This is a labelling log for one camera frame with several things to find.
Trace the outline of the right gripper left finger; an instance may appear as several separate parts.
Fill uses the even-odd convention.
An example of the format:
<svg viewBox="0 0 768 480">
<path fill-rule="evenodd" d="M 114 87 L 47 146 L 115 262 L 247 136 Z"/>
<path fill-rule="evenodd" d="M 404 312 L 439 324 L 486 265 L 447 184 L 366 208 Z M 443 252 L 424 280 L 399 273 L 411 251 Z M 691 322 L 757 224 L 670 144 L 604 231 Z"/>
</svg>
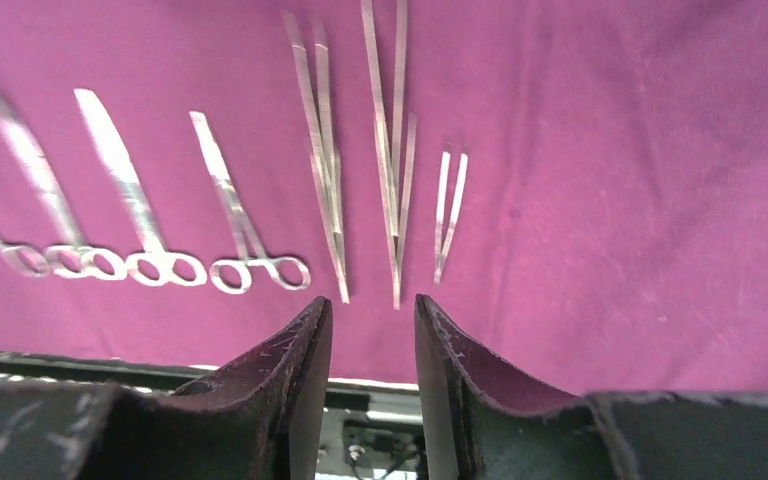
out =
<svg viewBox="0 0 768 480">
<path fill-rule="evenodd" d="M 1 382 L 0 479 L 311 479 L 332 331 L 332 304 L 318 297 L 168 395 Z"/>
</svg>

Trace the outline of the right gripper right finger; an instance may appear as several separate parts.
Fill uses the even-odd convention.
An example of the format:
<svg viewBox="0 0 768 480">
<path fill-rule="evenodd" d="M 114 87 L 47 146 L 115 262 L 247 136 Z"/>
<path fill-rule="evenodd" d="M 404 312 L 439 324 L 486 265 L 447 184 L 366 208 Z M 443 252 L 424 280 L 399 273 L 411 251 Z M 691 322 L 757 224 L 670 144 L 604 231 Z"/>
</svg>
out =
<svg viewBox="0 0 768 480">
<path fill-rule="evenodd" d="M 415 351 L 433 479 L 768 479 L 768 393 L 575 396 L 415 299 Z"/>
</svg>

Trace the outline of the small curved hemostat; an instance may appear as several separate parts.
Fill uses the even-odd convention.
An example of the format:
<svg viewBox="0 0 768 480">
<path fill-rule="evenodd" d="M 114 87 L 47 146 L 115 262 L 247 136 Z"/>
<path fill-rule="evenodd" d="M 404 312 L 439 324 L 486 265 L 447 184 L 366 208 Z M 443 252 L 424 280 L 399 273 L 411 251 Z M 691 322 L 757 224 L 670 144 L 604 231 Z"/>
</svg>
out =
<svg viewBox="0 0 768 480">
<path fill-rule="evenodd" d="M 265 270 L 276 285 L 288 291 L 307 289 L 311 273 L 307 264 L 292 255 L 270 255 L 247 213 L 232 180 L 221 148 L 209 126 L 207 117 L 199 111 L 189 113 L 205 167 L 215 186 L 229 224 L 236 256 L 219 258 L 208 269 L 212 284 L 221 292 L 242 295 L 252 286 L 251 271 Z"/>
</svg>

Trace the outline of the short metal tweezers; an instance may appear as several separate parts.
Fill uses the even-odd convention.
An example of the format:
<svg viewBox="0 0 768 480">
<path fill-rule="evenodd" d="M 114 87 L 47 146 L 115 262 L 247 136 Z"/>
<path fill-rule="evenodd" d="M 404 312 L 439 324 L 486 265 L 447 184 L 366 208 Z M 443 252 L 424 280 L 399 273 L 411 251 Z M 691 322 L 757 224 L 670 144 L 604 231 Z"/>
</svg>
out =
<svg viewBox="0 0 768 480">
<path fill-rule="evenodd" d="M 441 155 L 435 207 L 435 264 L 433 273 L 435 286 L 441 284 L 461 215 L 469 165 L 468 149 L 464 147 L 459 153 L 454 186 L 450 188 L 449 180 L 453 158 L 454 147 L 451 143 L 446 143 Z"/>
</svg>

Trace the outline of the surgical scissors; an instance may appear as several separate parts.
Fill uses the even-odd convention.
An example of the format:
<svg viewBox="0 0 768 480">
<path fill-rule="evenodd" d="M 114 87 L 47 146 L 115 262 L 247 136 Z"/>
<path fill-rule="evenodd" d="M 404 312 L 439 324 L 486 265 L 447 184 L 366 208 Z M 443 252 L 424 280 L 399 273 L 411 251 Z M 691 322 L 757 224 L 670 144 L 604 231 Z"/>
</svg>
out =
<svg viewBox="0 0 768 480">
<path fill-rule="evenodd" d="M 149 287 L 204 285 L 208 274 L 197 257 L 166 248 L 130 153 L 102 101 L 90 89 L 76 88 L 73 93 L 98 158 L 119 191 L 142 247 L 124 259 L 126 273 Z"/>
</svg>

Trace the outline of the small metal scissors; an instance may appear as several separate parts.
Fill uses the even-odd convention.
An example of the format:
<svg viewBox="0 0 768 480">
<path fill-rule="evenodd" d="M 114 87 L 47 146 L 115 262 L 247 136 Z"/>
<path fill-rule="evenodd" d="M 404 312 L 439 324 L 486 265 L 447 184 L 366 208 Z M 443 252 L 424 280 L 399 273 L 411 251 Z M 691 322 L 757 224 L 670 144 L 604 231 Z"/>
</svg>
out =
<svg viewBox="0 0 768 480">
<path fill-rule="evenodd" d="M 43 272 L 65 279 L 125 279 L 128 272 L 121 256 L 86 242 L 37 137 L 1 93 L 0 134 L 40 200 L 60 240 L 58 244 L 42 250 Z"/>
</svg>

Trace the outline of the maroon wrap cloth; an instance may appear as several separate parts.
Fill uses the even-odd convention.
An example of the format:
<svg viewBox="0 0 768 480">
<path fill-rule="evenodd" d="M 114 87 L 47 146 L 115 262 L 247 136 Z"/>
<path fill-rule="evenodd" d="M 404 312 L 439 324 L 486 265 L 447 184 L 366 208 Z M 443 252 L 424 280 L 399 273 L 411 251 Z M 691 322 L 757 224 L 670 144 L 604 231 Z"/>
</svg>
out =
<svg viewBox="0 0 768 480">
<path fill-rule="evenodd" d="M 0 1 L 0 91 L 37 136 L 85 238 L 140 247 L 73 90 L 96 91 L 168 248 L 234 252 L 189 113 L 208 118 L 288 292 L 28 278 L 0 260 L 0 350 L 221 365 L 315 296 L 339 296 L 281 12 L 330 49 L 351 299 L 330 373 L 416 379 L 413 298 L 564 390 L 768 391 L 768 1 L 413 1 L 418 119 L 403 303 L 392 306 L 360 4 Z M 434 285 L 441 155 L 466 147 Z M 58 234 L 0 135 L 0 235 Z"/>
</svg>

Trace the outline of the metal spatula handle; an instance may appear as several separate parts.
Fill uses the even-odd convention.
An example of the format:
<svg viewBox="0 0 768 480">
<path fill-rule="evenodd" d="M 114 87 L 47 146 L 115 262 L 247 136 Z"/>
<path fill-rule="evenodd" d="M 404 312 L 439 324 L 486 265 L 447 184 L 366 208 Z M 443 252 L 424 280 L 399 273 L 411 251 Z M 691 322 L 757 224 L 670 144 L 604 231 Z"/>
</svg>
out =
<svg viewBox="0 0 768 480">
<path fill-rule="evenodd" d="M 314 26 L 308 49 L 296 17 L 283 10 L 282 19 L 293 51 L 303 111 L 311 146 L 310 163 L 326 244 L 343 303 L 350 302 L 342 198 L 342 163 L 334 134 L 330 58 L 324 27 Z"/>
</svg>

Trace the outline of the long metal tweezers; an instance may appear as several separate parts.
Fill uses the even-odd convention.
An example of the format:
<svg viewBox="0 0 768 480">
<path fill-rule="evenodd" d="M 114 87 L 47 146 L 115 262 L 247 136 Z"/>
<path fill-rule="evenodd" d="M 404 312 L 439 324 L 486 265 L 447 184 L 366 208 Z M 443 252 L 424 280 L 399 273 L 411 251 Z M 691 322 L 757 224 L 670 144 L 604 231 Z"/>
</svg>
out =
<svg viewBox="0 0 768 480">
<path fill-rule="evenodd" d="M 396 3 L 391 117 L 386 117 L 373 3 L 361 3 L 364 43 L 374 110 L 374 139 L 392 279 L 392 305 L 402 303 L 407 229 L 416 155 L 417 119 L 405 111 L 408 60 L 408 3 Z"/>
</svg>

